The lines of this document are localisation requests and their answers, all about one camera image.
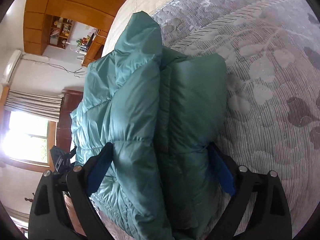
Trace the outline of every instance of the window frame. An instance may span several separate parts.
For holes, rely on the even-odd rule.
[[[9,129],[10,121],[10,111],[3,110],[2,118],[2,127],[1,127],[1,141],[4,139],[4,136]],[[57,123],[53,121],[48,121],[48,130],[47,130],[47,157],[48,163],[39,163],[29,160],[15,159],[7,156],[4,152],[0,153],[2,161],[10,166],[21,168],[29,171],[44,172],[46,170],[54,171],[54,164],[51,158],[50,149],[55,145],[56,142],[56,127]]]

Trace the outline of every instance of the dark red wooden cabinet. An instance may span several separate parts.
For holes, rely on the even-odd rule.
[[[71,146],[71,117],[83,98],[83,92],[76,90],[63,90],[64,98],[60,107],[60,118],[57,124],[57,146],[65,152],[70,152]]]

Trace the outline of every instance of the air conditioner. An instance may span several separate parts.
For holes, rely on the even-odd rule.
[[[21,54],[22,54],[21,50],[18,50],[18,49],[12,53],[12,56],[10,57],[2,76],[2,81],[1,81],[2,84],[9,83],[13,70],[17,65],[17,62],[19,61]]]

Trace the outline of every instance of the wooden window frame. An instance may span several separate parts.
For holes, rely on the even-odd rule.
[[[6,130],[9,127],[9,121],[10,121],[10,111],[6,111],[4,109],[4,104],[7,99],[9,92],[9,87],[3,87],[1,100],[0,100],[0,137],[1,141],[3,140]],[[28,160],[19,160],[14,159],[6,154],[4,152],[0,152],[0,160],[4,163],[14,166],[20,169],[29,170],[29,171],[37,171],[37,172],[44,172],[46,170],[54,171],[54,163],[51,158],[50,149],[55,145],[56,143],[56,129],[57,129],[57,123],[53,121],[48,121],[48,131],[47,131],[47,156],[48,156],[48,163],[37,163],[33,161]]]

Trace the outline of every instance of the shiny green fabric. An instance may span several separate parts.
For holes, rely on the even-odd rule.
[[[162,46],[159,25],[133,14],[113,52],[91,63],[72,112],[76,161],[107,142],[114,159],[91,198],[137,240],[196,239],[215,214],[206,146],[223,124],[226,65]]]

